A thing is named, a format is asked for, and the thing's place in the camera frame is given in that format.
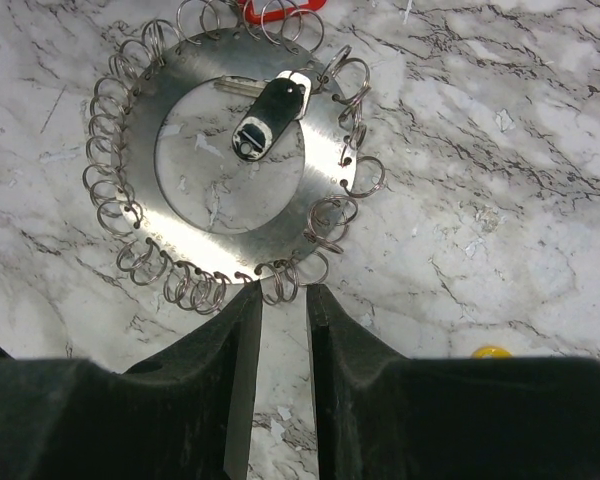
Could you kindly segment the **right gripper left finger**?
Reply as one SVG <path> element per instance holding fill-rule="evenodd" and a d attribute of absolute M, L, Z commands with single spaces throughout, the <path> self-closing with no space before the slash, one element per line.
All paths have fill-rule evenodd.
<path fill-rule="evenodd" d="M 0 479 L 243 479 L 262 291 L 121 374 L 0 348 Z"/>

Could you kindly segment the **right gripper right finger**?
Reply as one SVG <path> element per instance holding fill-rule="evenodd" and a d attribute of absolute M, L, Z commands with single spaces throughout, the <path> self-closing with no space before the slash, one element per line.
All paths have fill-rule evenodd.
<path fill-rule="evenodd" d="M 323 479 L 600 479 L 600 362 L 410 359 L 307 291 Z"/>

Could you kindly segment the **key with black tag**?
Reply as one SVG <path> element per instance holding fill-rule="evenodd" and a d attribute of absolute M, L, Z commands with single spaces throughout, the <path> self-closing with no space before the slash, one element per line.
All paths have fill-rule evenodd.
<path fill-rule="evenodd" d="M 232 134 L 232 147 L 241 160 L 258 162 L 293 121 L 303 118 L 312 82 L 298 70 L 285 70 L 272 80 L 223 76 L 214 87 L 254 99 Z"/>

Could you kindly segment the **round metal keyring disc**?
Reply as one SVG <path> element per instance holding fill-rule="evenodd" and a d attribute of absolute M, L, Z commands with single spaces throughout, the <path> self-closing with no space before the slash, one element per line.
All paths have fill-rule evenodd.
<path fill-rule="evenodd" d="M 264 279 L 274 285 L 268 304 L 293 301 L 303 285 L 299 264 L 342 252 L 359 212 L 356 170 L 368 160 L 361 147 L 371 78 L 364 75 L 352 94 L 338 82 L 345 69 L 364 61 L 343 46 L 322 62 L 314 48 L 301 44 L 299 32 L 289 31 L 290 23 L 303 27 L 318 19 L 320 10 L 297 9 L 282 21 L 251 25 L 238 2 L 228 3 L 235 18 L 230 27 L 222 24 L 219 2 L 202 2 L 198 34 L 181 16 L 149 20 L 109 57 L 89 103 L 82 183 L 100 227 L 122 244 L 117 267 L 133 283 L 158 285 L 168 303 L 200 315 L 219 311 L 232 285 Z M 195 225 L 169 199 L 158 173 L 168 115 L 186 95 L 220 77 L 272 80 L 285 70 L 312 82 L 305 115 L 286 128 L 297 125 L 302 137 L 295 192 L 255 229 L 223 234 Z"/>

